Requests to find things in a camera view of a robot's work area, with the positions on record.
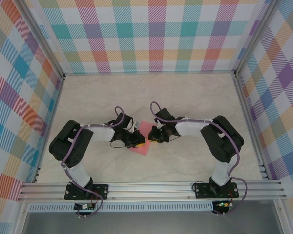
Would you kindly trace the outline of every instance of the pink paper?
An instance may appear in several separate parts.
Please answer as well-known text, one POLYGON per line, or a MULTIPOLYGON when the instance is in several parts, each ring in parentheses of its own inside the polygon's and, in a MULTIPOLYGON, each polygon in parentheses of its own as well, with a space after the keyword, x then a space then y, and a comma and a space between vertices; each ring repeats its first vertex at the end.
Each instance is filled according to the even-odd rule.
POLYGON ((141 154, 141 155, 147 155, 148 149, 151 144, 151 141, 148 140, 148 134, 149 132, 151 132, 152 126, 156 126, 156 125, 153 123, 141 121, 138 129, 140 133, 145 137, 146 144, 138 148, 130 148, 129 149, 130 151, 141 154))

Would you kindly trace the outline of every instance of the colorful checkered pattern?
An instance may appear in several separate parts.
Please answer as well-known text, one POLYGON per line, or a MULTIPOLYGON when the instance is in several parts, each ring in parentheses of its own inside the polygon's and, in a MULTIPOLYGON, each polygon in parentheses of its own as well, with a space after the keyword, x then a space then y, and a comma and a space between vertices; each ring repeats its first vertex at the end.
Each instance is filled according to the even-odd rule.
POLYGON ((283 0, 242 72, 241 82, 274 179, 293 212, 293 0, 283 0))
POLYGON ((270 2, 271 2, 271 0, 265 0, 265 3, 263 4, 262 9, 260 10, 260 12, 257 16, 255 23, 253 24, 253 27, 250 30, 250 33, 248 34, 248 37, 243 44, 242 50, 240 51, 239 56, 233 66, 233 70, 236 70, 239 62, 241 61, 241 58, 244 55, 244 52, 245 52, 247 46, 249 45, 250 41, 252 40, 254 32, 256 31, 257 27, 259 26, 260 21, 262 20, 263 16, 265 15, 265 12, 266 12, 270 2))
POLYGON ((27 0, 63 69, 73 73, 231 70, 258 2, 27 0))
POLYGON ((0 234, 31 182, 60 78, 12 0, 0 0, 0 234))

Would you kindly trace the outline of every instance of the wire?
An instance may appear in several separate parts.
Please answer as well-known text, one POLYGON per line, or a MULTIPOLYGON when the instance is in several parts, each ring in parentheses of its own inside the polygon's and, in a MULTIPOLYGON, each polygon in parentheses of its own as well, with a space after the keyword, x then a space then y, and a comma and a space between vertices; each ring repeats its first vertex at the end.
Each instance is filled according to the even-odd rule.
POLYGON ((232 194, 232 192, 230 190, 228 190, 228 193, 230 193, 230 195, 231 195, 231 202, 230 203, 233 204, 233 194, 232 194))
POLYGON ((118 148, 118 147, 116 147, 116 146, 112 146, 112 143, 113 143, 113 141, 110 143, 110 147, 112 147, 112 148, 118 148))
POLYGON ((92 206, 93 195, 91 196, 90 206, 92 206))
MULTIPOLYGON (((97 191, 95 191, 95 192, 97 192, 97 191)), ((97 199, 96 199, 96 203, 94 203, 94 205, 96 205, 96 204, 97 204, 97 202, 98 202, 98 197, 97 197, 97 199)))
MULTIPOLYGON (((176 138, 174 138, 173 140, 175 140, 175 139, 178 139, 178 138, 180 138, 181 136, 179 136, 179 137, 176 137, 176 138)), ((173 140, 170 140, 169 142, 171 142, 171 141, 173 141, 173 140)))
POLYGON ((64 168, 64 171, 65 171, 67 177, 70 179, 70 181, 71 181, 72 184, 74 184, 76 187, 78 187, 78 188, 81 189, 81 190, 84 190, 84 191, 86 191, 86 192, 88 192, 88 193, 91 193, 91 194, 95 195, 96 197, 98 197, 98 198, 101 200, 101 203, 100 203, 99 207, 98 207, 96 210, 94 210, 94 211, 93 211, 91 214, 89 214, 89 215, 81 215, 81 214, 79 213, 79 210, 77 210, 77 214, 78 214, 78 216, 79 216, 78 218, 80 218, 80 217, 82 217, 82 218, 87 218, 87 217, 91 217, 91 216, 93 216, 96 212, 98 212, 99 209, 101 209, 101 207, 102 207, 102 205, 103 205, 103 198, 102 198, 102 196, 101 196, 100 194, 98 194, 98 193, 96 193, 96 192, 94 192, 94 191, 91 191, 91 190, 89 190, 89 189, 86 189, 86 188, 80 186, 78 183, 76 183, 76 182, 73 180, 72 176, 69 174, 69 172, 68 172, 68 170, 67 170, 67 167, 66 167, 66 165, 65 165, 65 162, 66 162, 66 160, 68 159, 68 157, 70 156, 70 154, 72 153, 72 150, 73 150, 73 148, 74 148, 74 145, 75 145, 75 143, 76 143, 76 140, 77 140, 77 138, 78 138, 80 132, 81 132, 83 129, 85 129, 85 128, 89 128, 89 127, 102 127, 102 128, 105 128, 105 127, 106 127, 106 128, 113 128, 113 127, 116 127, 116 126, 120 125, 120 124, 123 122, 124 117, 125 117, 124 110, 123 110, 120 106, 116 106, 116 107, 114 108, 115 113, 117 113, 117 111, 116 111, 117 109, 120 109, 120 110, 121 110, 121 112, 123 113, 123 116, 122 116, 121 121, 119 121, 119 122, 116 123, 116 124, 113 124, 113 125, 90 124, 90 125, 84 125, 84 126, 82 126, 82 127, 77 131, 77 133, 76 133, 76 135, 75 135, 75 137, 74 137, 74 140, 73 140, 71 146, 69 147, 69 150, 67 151, 67 154, 65 155, 64 159, 63 159, 62 162, 61 162, 61 167, 64 168))
POLYGON ((195 184, 197 183, 197 182, 201 182, 201 183, 204 183, 203 181, 196 181, 196 182, 194 182, 193 184, 192 184, 192 190, 195 192, 195 190, 194 190, 194 186, 195 186, 195 184))
MULTIPOLYGON (((237 161, 236 163, 234 164, 234 166, 230 169, 230 171, 228 172, 228 175, 231 176, 231 172, 237 167, 237 165, 239 164, 240 162, 240 152, 239 152, 239 149, 238 147, 236 146, 234 140, 230 137, 230 135, 222 128, 220 127, 218 124, 212 122, 212 121, 209 121, 209 120, 202 120, 202 119, 181 119, 181 120, 165 120, 165 119, 162 119, 162 118, 159 118, 155 112, 153 111, 153 108, 152 108, 152 105, 155 104, 157 105, 157 107, 161 110, 161 106, 153 101, 151 102, 150 104, 150 110, 152 112, 152 114, 160 121, 162 122, 166 122, 166 123, 177 123, 177 122, 197 122, 197 123, 208 123, 208 124, 211 124, 213 126, 215 126, 216 128, 218 128, 223 134, 225 134, 225 136, 228 138, 228 140, 230 141, 230 143, 232 144, 232 146, 234 147, 234 150, 236 152, 236 155, 237 155, 237 161)), ((241 199, 241 202, 231 211, 228 211, 227 214, 229 213, 233 213, 237 210, 237 208, 243 203, 243 201, 245 200, 246 198, 246 195, 248 193, 248 185, 246 183, 246 181, 244 179, 241 179, 241 178, 236 178, 236 177, 232 177, 232 179, 236 179, 236 180, 241 180, 244 185, 245 185, 245 193, 241 199)))

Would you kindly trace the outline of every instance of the red square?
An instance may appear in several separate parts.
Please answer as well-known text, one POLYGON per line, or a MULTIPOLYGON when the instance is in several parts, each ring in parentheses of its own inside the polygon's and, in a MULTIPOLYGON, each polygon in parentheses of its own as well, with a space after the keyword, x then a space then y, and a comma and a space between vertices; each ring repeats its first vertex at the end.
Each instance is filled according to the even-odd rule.
POLYGON ((150 61, 163 61, 164 50, 150 50, 150 61))
POLYGON ((221 49, 207 49, 204 60, 217 60, 221 49))
POLYGON ((24 116, 25 122, 28 123, 29 126, 33 127, 36 121, 36 117, 37 117, 36 111, 34 111, 34 109, 28 105, 25 116, 24 116))
POLYGON ((1 6, 4 9, 4 11, 7 13, 7 15, 9 16, 11 21, 15 23, 20 17, 20 12, 17 10, 12 0, 4 0, 1 6))
POLYGON ((95 62, 108 62, 106 51, 92 51, 95 62))
POLYGON ((52 69, 52 66, 51 66, 51 64, 49 63, 49 61, 47 59, 44 61, 43 69, 47 73, 48 77, 50 77, 50 74, 51 74, 53 69, 52 69))
POLYGON ((10 195, 11 188, 13 186, 14 179, 5 174, 0 178, 0 197, 7 199, 10 195))

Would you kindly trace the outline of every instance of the metal bracket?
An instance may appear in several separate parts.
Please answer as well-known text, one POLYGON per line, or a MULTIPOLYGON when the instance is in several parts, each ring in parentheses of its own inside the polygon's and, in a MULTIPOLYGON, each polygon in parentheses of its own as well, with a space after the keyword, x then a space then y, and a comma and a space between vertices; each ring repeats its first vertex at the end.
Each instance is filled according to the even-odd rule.
POLYGON ((228 189, 226 189, 223 193, 221 193, 219 196, 215 196, 215 194, 210 190, 209 183, 195 183, 194 184, 194 190, 195 190, 195 198, 196 199, 203 199, 203 198, 238 198, 239 197, 239 191, 236 183, 230 183, 228 186, 228 189))
MULTIPOLYGON (((93 184, 91 190, 101 195, 103 200, 107 200, 108 184, 93 184)), ((66 186, 64 199, 65 200, 91 200, 92 194, 85 193, 84 191, 81 191, 81 189, 77 188, 72 183, 68 183, 66 186)))

